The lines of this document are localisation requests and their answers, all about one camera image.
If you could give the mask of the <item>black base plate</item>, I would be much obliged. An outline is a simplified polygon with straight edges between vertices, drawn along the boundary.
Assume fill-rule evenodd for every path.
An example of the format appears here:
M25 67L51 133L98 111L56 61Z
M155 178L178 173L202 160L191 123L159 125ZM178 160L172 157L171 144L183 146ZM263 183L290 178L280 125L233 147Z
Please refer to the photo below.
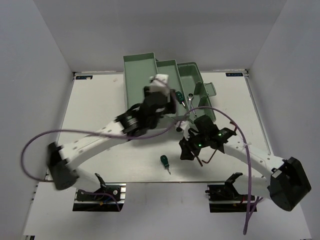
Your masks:
M76 190L73 202L73 212L120 212L126 198L125 183L108 183L108 195L90 195L82 190Z
M229 193L223 184L210 184L205 191L210 213L246 213L248 196Z

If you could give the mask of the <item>right dark hex key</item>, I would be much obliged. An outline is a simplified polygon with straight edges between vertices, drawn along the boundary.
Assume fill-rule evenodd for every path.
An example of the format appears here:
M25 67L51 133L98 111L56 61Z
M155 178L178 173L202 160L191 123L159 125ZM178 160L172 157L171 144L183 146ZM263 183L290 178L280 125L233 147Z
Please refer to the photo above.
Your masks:
M229 122L232 126L234 126L234 132L236 132L237 130L238 130L238 127L237 127L237 125L236 125L236 123L235 122L233 122L233 121L230 121Z

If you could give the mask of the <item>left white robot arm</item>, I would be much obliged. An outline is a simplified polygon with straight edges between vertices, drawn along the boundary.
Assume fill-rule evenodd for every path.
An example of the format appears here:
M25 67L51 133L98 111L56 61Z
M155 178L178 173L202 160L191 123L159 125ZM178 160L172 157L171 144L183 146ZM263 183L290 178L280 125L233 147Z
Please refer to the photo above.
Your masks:
M74 187L88 192L96 200L105 196L106 187L100 175L88 173L80 169L80 165L114 146L148 139L148 130L155 129L164 115L176 113L175 90L165 87L152 91L146 86L144 93L142 103L133 105L97 132L87 132L84 138L69 144L48 145L47 166L58 191Z

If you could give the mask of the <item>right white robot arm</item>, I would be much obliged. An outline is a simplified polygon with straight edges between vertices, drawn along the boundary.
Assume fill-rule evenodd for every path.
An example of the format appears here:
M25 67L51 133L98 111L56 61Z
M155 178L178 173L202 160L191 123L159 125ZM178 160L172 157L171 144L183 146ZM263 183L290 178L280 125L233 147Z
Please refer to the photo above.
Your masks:
M198 117L195 129L188 121L176 124L176 130L183 133L179 141L181 160L194 160L203 148L210 147L225 155L234 157L258 171L254 177L242 172L233 173L221 186L227 197L236 200L250 192L252 195L272 200L284 211L292 211L311 191L311 185L301 162L290 157L284 159L271 155L251 144L227 127L218 129L206 116Z

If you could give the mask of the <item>green stubby screwdriver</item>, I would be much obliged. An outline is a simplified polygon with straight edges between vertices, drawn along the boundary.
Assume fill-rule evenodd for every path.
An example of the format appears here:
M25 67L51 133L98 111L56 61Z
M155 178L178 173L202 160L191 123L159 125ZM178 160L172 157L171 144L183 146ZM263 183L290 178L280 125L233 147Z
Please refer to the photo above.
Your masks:
M167 156L166 156L166 155L161 155L161 156L160 156L160 161L161 161L164 169L167 170L167 172L168 172L169 174L171 174L171 172L170 172L170 165L169 165Z
M175 96L179 104L181 104L184 108L186 108L184 95L180 91L176 91Z

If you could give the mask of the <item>left dark hex key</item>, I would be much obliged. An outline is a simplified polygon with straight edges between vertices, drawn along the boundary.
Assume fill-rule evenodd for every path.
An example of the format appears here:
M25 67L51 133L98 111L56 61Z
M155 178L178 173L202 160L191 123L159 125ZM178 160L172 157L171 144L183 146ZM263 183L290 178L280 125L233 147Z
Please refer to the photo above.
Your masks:
M202 167L203 166L203 162L199 157L199 154L200 154L201 150L198 149L198 148L191 148L190 152L191 152L191 155L192 155L192 159L193 160L197 160L198 163L200 164L200 166Z

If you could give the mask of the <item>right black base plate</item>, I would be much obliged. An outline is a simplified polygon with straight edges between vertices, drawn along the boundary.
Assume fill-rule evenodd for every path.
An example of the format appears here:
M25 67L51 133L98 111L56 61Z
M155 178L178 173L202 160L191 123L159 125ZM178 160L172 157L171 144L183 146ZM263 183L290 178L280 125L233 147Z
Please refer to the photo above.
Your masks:
M210 184L205 191L210 213L246 213L248 196L229 193L223 184Z

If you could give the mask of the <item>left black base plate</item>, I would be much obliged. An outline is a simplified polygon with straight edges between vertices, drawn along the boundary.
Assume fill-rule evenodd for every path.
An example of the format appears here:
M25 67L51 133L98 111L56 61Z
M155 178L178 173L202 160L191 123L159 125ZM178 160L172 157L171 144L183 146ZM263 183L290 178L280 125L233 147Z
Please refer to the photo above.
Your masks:
M90 195L82 190L76 190L73 202L73 212L120 212L126 198L125 183L108 183L108 195Z

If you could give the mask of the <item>large silver ratchet wrench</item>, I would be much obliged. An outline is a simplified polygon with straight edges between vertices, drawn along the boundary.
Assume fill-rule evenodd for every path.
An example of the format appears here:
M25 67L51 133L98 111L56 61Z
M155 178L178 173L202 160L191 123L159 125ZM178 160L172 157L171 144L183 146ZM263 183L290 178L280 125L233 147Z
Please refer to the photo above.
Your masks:
M197 114L196 114L196 112L195 112L195 110L194 110L194 107L193 107L193 99L194 99L194 95L193 95L192 93L189 93L189 94L188 94L188 104L189 104L189 108L190 108L191 112L193 113L193 116L194 116L195 118L197 118L198 116L197 116Z

